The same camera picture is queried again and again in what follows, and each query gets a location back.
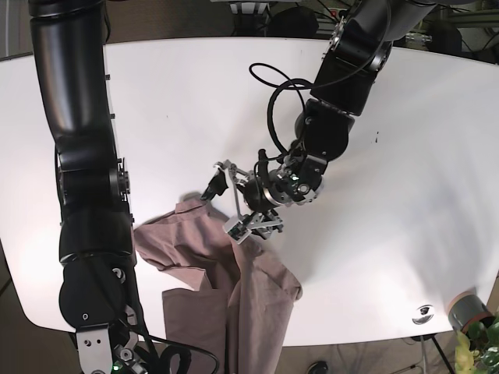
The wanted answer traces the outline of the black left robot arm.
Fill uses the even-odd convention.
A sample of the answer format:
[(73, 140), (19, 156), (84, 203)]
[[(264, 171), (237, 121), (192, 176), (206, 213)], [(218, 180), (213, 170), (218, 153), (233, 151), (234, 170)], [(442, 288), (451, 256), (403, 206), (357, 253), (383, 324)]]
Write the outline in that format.
[[(337, 22), (314, 82), (286, 80), (274, 86), (267, 106), (267, 129), (279, 154), (269, 157), (259, 150), (251, 171), (231, 161), (216, 163), (217, 171), (201, 198), (210, 201), (233, 186), (235, 201), (250, 212), (237, 213), (224, 225), (237, 243), (250, 235), (267, 239), (282, 231), (276, 211), (281, 206), (312, 203), (323, 187), (328, 164), (349, 144), (349, 132), (365, 108), (372, 85), (388, 60), (394, 41), (404, 37), (436, 7), (435, 1), (361, 1)], [(278, 96), (293, 90), (309, 91), (296, 119), (296, 139), (289, 147), (274, 125)]]

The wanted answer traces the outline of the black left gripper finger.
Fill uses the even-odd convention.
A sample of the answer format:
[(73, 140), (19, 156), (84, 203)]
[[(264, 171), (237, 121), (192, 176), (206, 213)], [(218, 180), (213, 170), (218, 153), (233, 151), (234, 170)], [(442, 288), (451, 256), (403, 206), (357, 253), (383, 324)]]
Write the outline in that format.
[(225, 173), (223, 171), (217, 171), (208, 183), (208, 186), (202, 193), (200, 199), (203, 201), (211, 201), (215, 196), (222, 196), (226, 189), (227, 182)]
[(283, 228), (282, 221), (255, 221), (251, 220), (245, 223), (244, 231), (242, 232), (243, 237), (247, 237), (251, 234), (259, 235), (263, 238), (268, 238), (272, 235), (274, 231), (281, 231)]

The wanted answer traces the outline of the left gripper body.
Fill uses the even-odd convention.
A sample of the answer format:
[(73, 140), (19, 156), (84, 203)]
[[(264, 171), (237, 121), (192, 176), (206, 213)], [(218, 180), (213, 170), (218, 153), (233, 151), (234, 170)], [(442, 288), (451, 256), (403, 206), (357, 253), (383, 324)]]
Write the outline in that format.
[(242, 236), (246, 222), (282, 221), (277, 208), (303, 205), (305, 182), (299, 176), (303, 162), (302, 156), (261, 156), (251, 171), (244, 171), (229, 160), (217, 162), (214, 168), (225, 173), (227, 189), (232, 187), (236, 206), (235, 216), (224, 224), (225, 232), (236, 242), (244, 242), (253, 235)]

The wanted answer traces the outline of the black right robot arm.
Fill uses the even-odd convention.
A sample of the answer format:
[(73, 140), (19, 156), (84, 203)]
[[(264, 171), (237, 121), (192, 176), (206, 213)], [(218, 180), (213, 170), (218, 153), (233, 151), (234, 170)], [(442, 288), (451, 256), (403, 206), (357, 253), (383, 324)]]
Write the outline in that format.
[(61, 210), (58, 304), (75, 330), (85, 373), (189, 371), (195, 347), (162, 352), (136, 283), (129, 175), (118, 156), (104, 67), (103, 1), (32, 1), (30, 30), (44, 111), (55, 141)]

